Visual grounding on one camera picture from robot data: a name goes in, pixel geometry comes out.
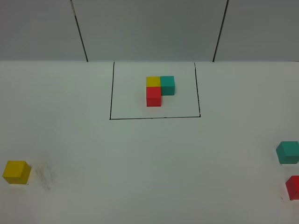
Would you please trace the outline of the red template block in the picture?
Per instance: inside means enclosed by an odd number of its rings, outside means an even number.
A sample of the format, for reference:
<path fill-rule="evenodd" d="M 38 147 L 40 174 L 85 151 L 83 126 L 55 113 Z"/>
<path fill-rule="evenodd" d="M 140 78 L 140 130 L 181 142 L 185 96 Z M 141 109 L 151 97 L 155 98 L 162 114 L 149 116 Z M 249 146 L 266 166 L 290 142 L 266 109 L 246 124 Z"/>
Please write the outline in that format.
<path fill-rule="evenodd" d="M 161 106 L 162 94 L 161 87 L 146 87 L 146 105 L 147 107 Z"/>

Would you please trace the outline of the yellow template block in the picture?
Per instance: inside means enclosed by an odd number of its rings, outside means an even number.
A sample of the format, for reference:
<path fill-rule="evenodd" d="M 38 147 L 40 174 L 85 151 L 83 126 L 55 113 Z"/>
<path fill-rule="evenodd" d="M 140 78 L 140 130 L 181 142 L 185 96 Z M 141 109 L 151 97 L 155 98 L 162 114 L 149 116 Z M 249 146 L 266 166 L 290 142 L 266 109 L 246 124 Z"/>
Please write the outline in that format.
<path fill-rule="evenodd" d="M 146 77 L 146 87 L 160 87 L 161 79 L 159 76 L 156 77 Z"/>

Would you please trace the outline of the green template block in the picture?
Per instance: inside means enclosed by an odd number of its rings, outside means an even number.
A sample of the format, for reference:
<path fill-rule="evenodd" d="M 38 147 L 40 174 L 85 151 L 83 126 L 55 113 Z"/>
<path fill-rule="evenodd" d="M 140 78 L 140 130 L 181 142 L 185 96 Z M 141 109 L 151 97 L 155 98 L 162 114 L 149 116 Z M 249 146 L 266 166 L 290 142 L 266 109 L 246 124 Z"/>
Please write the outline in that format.
<path fill-rule="evenodd" d="M 175 79 L 174 76 L 161 76 L 161 94 L 162 96 L 175 95 Z"/>

